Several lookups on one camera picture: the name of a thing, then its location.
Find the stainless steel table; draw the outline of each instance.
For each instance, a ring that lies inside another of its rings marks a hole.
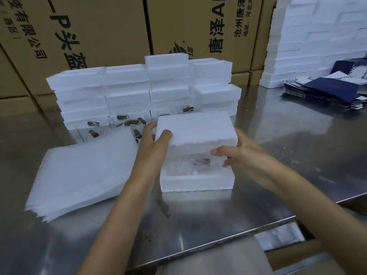
[[[282,89],[262,87],[249,89],[236,120],[236,126],[264,149],[336,202],[367,193],[366,124],[367,112],[362,110],[325,107],[284,96]],[[73,274],[115,199],[50,223],[23,212],[44,153],[70,144],[70,139],[62,125],[50,126],[40,115],[2,118],[0,125],[0,273]],[[171,260],[295,219],[274,194],[234,171],[236,182],[229,191],[162,194],[156,183],[128,269]]]

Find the forearm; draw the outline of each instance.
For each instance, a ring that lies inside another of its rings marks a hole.
[[[125,271],[150,190],[149,182],[126,182],[78,275],[114,275]]]
[[[365,274],[367,230],[309,181],[283,167],[273,174],[281,199],[349,274]]]

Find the hand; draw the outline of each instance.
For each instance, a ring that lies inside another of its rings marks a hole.
[[[280,195],[274,173],[287,169],[282,163],[266,153],[242,130],[236,128],[237,147],[221,146],[210,151],[214,156],[228,156],[223,167],[237,166],[264,188]]]
[[[143,129],[143,136],[131,171],[130,178],[132,179],[153,182],[162,168],[168,143],[173,134],[169,130],[164,130],[158,141],[154,142],[152,129],[156,126],[157,122],[154,121],[147,124]]]

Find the left hand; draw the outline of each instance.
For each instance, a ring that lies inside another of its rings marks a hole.
[[[152,129],[156,126],[157,122],[154,121],[147,124],[143,129],[143,136],[131,171],[131,179],[153,183],[162,168],[168,143],[173,134],[166,129],[162,132],[158,141],[154,142]]]

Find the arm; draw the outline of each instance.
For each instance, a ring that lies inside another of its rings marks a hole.
[[[211,151],[228,156],[223,167],[238,166],[264,188],[273,191],[322,243],[348,274],[367,270],[367,229],[309,181],[267,154],[236,129],[237,147],[222,146]]]
[[[77,275],[123,274],[148,197],[168,149],[172,133],[153,141],[151,122],[143,130],[131,176],[126,182]]]

